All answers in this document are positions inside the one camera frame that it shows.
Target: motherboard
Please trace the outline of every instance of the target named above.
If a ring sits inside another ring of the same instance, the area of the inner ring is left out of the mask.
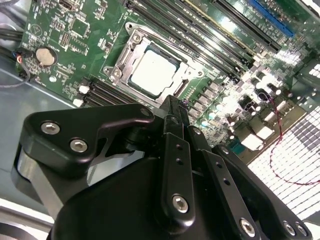
[[[211,145],[255,151],[275,134],[270,99],[283,118],[316,106],[310,85],[294,88],[320,78],[313,12],[300,0],[34,0],[21,49],[34,81],[78,108],[173,95]]]

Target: blue pcie slot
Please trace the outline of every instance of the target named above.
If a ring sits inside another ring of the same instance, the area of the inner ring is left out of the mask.
[[[282,22],[272,16],[257,0],[247,0],[247,2],[287,37],[292,38],[295,35]]]

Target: sata port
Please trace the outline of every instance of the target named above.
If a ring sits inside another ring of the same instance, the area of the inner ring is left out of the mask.
[[[71,4],[68,0],[59,0],[58,3],[61,7],[68,9],[69,11],[74,9],[73,4]]]

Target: red wire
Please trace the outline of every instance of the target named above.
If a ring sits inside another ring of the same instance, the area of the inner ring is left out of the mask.
[[[282,126],[281,126],[281,118],[280,118],[280,114],[279,114],[279,111],[277,109],[277,106],[276,106],[276,103],[273,99],[271,99],[271,102],[273,104],[273,107],[275,109],[275,114],[276,114],[276,119],[277,119],[277,123],[278,123],[278,127],[279,127],[279,131],[280,131],[280,136],[279,136],[279,139],[278,141],[276,142],[276,144],[274,145],[274,147],[272,148],[271,152],[270,152],[270,161],[269,161],[269,165],[270,165],[270,168],[272,170],[272,172],[274,173],[274,175],[285,181],[286,183],[288,184],[295,184],[295,185],[299,185],[299,186],[310,186],[310,185],[314,185],[314,184],[319,184],[320,183],[320,180],[318,181],[310,181],[310,182],[306,182],[306,183],[301,183],[301,182],[295,182],[295,181],[289,181],[289,180],[286,180],[284,179],[283,177],[281,177],[279,174],[276,173],[276,171],[274,170],[274,168],[272,167],[272,162],[273,162],[273,156],[274,156],[274,151],[275,149],[277,148],[277,146],[281,143],[281,141],[283,140],[283,132],[282,132]]]

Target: bolt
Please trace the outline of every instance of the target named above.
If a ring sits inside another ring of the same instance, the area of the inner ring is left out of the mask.
[[[88,149],[88,145],[81,139],[75,139],[70,142],[70,148],[77,153],[83,153]]]
[[[141,108],[141,109],[140,109],[140,111],[141,111],[141,113],[142,113],[143,115],[145,115],[145,116],[147,116],[147,117],[149,117],[149,116],[150,116],[150,113],[148,112],[148,110],[147,110],[147,109],[145,109],[145,108]]]
[[[107,66],[105,66],[105,67],[103,68],[103,72],[104,72],[104,74],[108,75],[108,74],[110,73],[110,68],[107,67]]]
[[[193,128],[193,131],[194,131],[196,134],[198,134],[198,135],[201,134],[201,131],[200,131],[198,128],[196,128],[196,127]]]
[[[305,230],[299,223],[296,223],[295,225],[296,225],[296,227],[298,228],[298,230],[299,230],[304,236],[307,236],[307,235],[308,235],[307,232],[306,232],[306,230]]]
[[[172,203],[175,209],[178,210],[178,212],[185,214],[188,211],[188,203],[187,201],[179,195],[176,195],[172,198]]]
[[[171,121],[174,122],[175,124],[179,124],[179,121],[176,117],[172,116]]]
[[[288,233],[290,233],[292,236],[296,235],[296,232],[295,232],[294,228],[289,223],[287,223],[286,221],[283,221],[283,225],[285,227],[285,230]]]
[[[221,147],[222,152],[224,152],[225,154],[229,154],[228,149],[226,149],[224,146]]]
[[[120,69],[116,69],[113,72],[113,76],[115,76],[116,78],[119,78],[122,74],[122,71]]]
[[[60,132],[60,127],[54,122],[45,122],[41,125],[41,130],[45,134],[55,135]]]
[[[248,222],[248,220],[242,218],[240,220],[240,225],[241,225],[243,231],[245,231],[245,233],[249,237],[253,238],[256,235],[256,231],[255,231],[254,227],[251,225],[250,222]]]
[[[139,43],[141,41],[141,37],[139,35],[136,35],[136,34],[133,35],[132,39],[133,39],[133,41],[135,43]]]

